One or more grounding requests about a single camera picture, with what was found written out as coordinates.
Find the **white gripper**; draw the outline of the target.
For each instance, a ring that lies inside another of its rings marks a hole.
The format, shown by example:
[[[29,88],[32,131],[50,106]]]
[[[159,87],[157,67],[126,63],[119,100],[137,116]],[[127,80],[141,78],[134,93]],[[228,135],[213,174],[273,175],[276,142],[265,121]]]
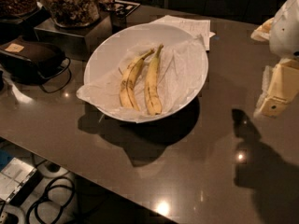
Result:
[[[251,36],[256,41],[268,41],[272,53],[281,59],[274,67],[263,71],[262,94],[255,115],[277,117],[299,93],[299,0],[287,0],[274,19],[265,21]]]

